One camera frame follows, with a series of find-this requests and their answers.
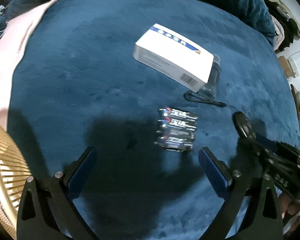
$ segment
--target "golden fan grille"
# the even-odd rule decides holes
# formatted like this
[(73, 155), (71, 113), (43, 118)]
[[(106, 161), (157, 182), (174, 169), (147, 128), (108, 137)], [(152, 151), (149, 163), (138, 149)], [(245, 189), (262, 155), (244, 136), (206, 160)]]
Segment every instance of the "golden fan grille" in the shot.
[(31, 175), (20, 150), (0, 126), (0, 223), (17, 239), (17, 213), (26, 179)]

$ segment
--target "metal bolt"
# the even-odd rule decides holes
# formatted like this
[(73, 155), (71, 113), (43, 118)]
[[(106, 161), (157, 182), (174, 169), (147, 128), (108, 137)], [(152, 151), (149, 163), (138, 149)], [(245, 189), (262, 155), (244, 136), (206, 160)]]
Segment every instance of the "metal bolt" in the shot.
[(54, 176), (55, 176), (57, 179), (60, 179), (60, 178), (63, 176), (63, 172), (62, 172), (62, 171), (57, 171), (56, 174), (54, 174)]
[(32, 182), (33, 181), (33, 176), (29, 176), (28, 178), (27, 178), (27, 182)]
[(270, 179), (271, 179), (271, 177), (270, 177), (269, 174), (264, 174), (264, 175), (263, 175), (263, 178), (264, 178), (265, 180), (270, 180)]
[(237, 178), (241, 176), (241, 172), (238, 171), (238, 170), (234, 170), (234, 171), (232, 172), (232, 174), (233, 174), (235, 177), (237, 177)]

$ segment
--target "box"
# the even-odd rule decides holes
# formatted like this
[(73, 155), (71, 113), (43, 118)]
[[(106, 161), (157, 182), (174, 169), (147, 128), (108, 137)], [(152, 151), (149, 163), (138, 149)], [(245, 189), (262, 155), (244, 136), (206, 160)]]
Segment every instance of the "box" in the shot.
[(194, 92), (208, 82), (213, 62), (210, 52), (159, 24), (136, 42), (133, 57)]

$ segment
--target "pink cloth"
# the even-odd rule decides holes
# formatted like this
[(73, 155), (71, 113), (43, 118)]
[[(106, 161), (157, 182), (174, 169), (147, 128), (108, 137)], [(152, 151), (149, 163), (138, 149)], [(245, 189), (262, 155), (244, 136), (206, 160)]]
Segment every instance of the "pink cloth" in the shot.
[(0, 125), (4, 130), (7, 130), (13, 72), (23, 58), (31, 34), (56, 1), (51, 0), (10, 20), (0, 39)]

